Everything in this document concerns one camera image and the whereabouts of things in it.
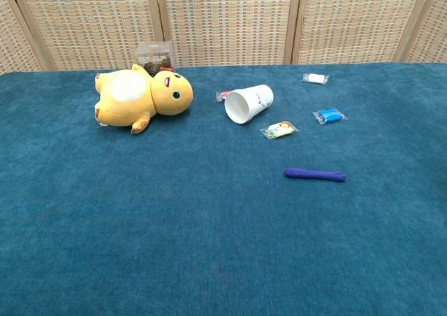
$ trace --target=yellow plush toy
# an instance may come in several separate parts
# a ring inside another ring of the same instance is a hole
[[[143,131],[157,113],[177,115],[193,100],[193,89],[185,77],[171,71],[151,77],[137,64],[131,70],[96,75],[95,88],[101,95],[95,105],[96,121],[132,126],[132,134]]]

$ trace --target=white paper cup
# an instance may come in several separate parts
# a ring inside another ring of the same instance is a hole
[[[225,111],[232,121],[244,124],[272,103],[272,89],[267,85],[257,85],[230,92],[225,98]]]

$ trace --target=clear plastic container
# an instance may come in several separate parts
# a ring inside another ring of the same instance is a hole
[[[171,67],[176,65],[171,41],[142,42],[138,45],[135,55],[137,63],[141,66],[148,62],[161,64],[164,59],[170,60]]]

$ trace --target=plush toy eye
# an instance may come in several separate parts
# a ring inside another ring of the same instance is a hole
[[[175,90],[173,92],[173,98],[174,99],[179,99],[182,96],[182,94],[180,93],[180,91]]]

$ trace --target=wicker panel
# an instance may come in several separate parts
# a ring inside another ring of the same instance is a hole
[[[391,61],[415,1],[307,0],[298,63]]]
[[[39,71],[38,61],[7,0],[0,0],[0,12],[0,74]]]
[[[290,0],[166,0],[181,66],[282,64]]]
[[[153,41],[148,0],[25,0],[59,70],[128,68]]]
[[[447,0],[434,0],[409,62],[447,62]]]

